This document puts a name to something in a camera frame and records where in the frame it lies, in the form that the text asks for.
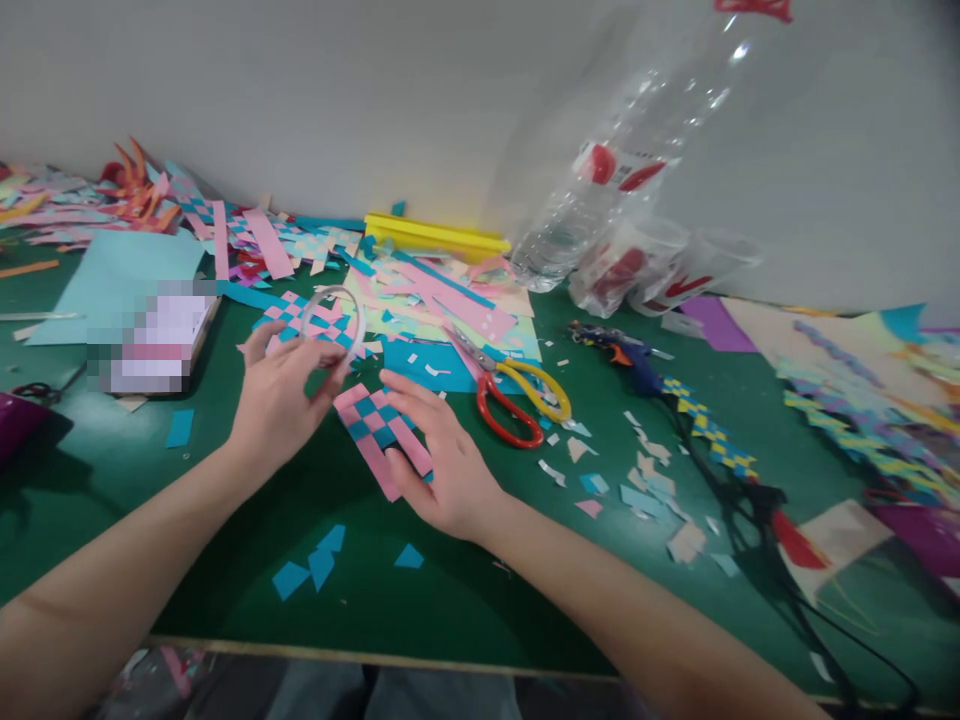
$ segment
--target forearm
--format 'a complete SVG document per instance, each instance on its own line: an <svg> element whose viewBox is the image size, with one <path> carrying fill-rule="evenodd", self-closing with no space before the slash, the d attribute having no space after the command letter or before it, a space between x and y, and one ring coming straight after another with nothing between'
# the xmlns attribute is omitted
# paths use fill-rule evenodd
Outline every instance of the forearm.
<svg viewBox="0 0 960 720"><path fill-rule="evenodd" d="M566 613L671 718L824 717L779 672L602 548L507 497L481 544Z"/></svg>
<svg viewBox="0 0 960 720"><path fill-rule="evenodd" d="M74 716L119 671L265 470L221 449L0 611L0 706Z"/></svg>

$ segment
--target left hand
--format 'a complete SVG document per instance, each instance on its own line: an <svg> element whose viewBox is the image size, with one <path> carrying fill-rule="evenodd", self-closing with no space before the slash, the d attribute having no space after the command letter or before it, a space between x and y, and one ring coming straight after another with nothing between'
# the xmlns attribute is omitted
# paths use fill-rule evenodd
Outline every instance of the left hand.
<svg viewBox="0 0 960 720"><path fill-rule="evenodd" d="M243 390L225 445L267 472L264 482L311 438L350 371L342 347L310 338L290 340L267 357L267 342L285 328L279 320L261 325L244 345ZM320 368L330 373L309 398L304 386Z"/></svg>

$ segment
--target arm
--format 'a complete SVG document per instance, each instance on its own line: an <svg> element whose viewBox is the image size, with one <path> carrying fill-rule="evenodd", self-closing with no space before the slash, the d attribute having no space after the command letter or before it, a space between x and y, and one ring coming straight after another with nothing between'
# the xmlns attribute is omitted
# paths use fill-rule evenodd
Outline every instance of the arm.
<svg viewBox="0 0 960 720"><path fill-rule="evenodd" d="M400 492L425 521L475 542L573 620L662 717L824 718L783 675L632 567L504 493L450 407L394 373L387 397L424 432L427 485L388 451Z"/></svg>
<svg viewBox="0 0 960 720"><path fill-rule="evenodd" d="M138 647L224 522L316 430L343 382L314 398L307 376L343 356L315 340L265 358L270 323L246 344L230 439L190 472L48 572L0 611L0 707L12 718L76 717Z"/></svg>

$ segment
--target red scissors handle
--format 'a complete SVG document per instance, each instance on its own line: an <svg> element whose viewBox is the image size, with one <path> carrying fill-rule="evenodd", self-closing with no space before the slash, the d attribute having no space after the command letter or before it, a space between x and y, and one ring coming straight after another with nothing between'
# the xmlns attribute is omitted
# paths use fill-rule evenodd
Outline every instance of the red scissors handle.
<svg viewBox="0 0 960 720"><path fill-rule="evenodd" d="M523 438L511 435L500 426L500 423L493 419L493 415L490 414L490 408L487 407L488 392L493 393L493 397L502 407L513 413L513 416L517 418L517 420L530 428L533 432L532 438L524 440ZM479 408L480 415L483 419L487 421L487 425L489 425L502 440L505 440L514 447L518 447L521 450L532 450L543 445L543 430L540 429L540 425L536 420L523 412L523 410L507 400L506 396L500 392L500 388L497 387L492 373L485 372L477 378L477 408Z"/></svg>

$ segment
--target yellow scissors handle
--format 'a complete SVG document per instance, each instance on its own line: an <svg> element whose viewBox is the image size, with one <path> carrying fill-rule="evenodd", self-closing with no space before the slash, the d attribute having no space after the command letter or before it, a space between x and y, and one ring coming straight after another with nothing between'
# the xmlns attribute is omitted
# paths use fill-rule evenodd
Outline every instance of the yellow scissors handle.
<svg viewBox="0 0 960 720"><path fill-rule="evenodd" d="M517 385L527 394L527 397L530 398L530 401L536 406L537 410L555 423L565 423L573 416L573 411L570 408L570 398L567 397L567 394L563 391L563 388L560 387L560 384L540 368L507 359L506 362L497 363L497 370L513 378ZM557 396L557 401L560 403L559 412L540 399L537 391L534 390L533 386L527 382L527 379L520 374L521 372L530 373L546 383L550 391Z"/></svg>

